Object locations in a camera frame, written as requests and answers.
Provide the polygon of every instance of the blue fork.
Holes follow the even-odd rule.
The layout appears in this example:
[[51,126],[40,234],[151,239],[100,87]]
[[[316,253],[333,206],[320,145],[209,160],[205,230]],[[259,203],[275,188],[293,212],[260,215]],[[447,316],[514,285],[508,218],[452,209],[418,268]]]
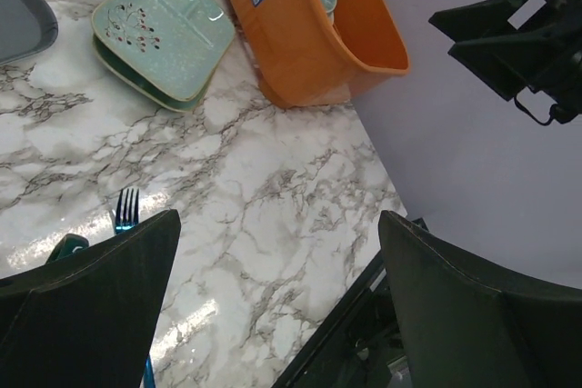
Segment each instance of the blue fork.
[[[115,234],[128,231],[139,224],[139,189],[125,189],[119,193],[115,210]],[[147,356],[144,370],[144,388],[156,388],[152,359]]]

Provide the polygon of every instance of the table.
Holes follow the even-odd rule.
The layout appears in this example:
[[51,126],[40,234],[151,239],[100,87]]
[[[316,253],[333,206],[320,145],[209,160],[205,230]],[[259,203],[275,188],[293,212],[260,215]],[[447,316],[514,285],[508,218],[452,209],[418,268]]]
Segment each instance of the table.
[[170,113],[93,56],[103,0],[47,1],[55,45],[0,67],[0,277],[67,232],[110,237],[119,190],[139,187],[142,217],[183,223],[158,386],[269,387],[377,253],[379,212],[405,213],[356,112],[272,106],[239,32],[204,102]]

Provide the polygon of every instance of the fork tines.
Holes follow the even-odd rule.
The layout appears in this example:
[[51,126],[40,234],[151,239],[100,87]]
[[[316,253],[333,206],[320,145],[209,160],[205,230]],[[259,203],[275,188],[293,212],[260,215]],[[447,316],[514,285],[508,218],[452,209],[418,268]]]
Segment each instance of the fork tines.
[[119,194],[115,210],[115,228],[125,231],[139,223],[139,188],[126,188]]

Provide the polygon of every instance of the dish rack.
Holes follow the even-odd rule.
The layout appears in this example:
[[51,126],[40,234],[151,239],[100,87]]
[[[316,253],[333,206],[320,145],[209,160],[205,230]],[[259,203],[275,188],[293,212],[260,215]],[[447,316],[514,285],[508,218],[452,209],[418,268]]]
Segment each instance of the dish rack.
[[255,53],[259,87],[282,108],[343,103],[408,73],[406,47],[384,0],[230,0]]

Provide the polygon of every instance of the gray tray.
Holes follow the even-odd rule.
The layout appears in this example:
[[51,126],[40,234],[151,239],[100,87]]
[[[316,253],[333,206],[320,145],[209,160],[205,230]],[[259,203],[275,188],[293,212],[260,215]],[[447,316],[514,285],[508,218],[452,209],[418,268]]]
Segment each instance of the gray tray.
[[0,0],[0,65],[42,52],[58,35],[45,0]]

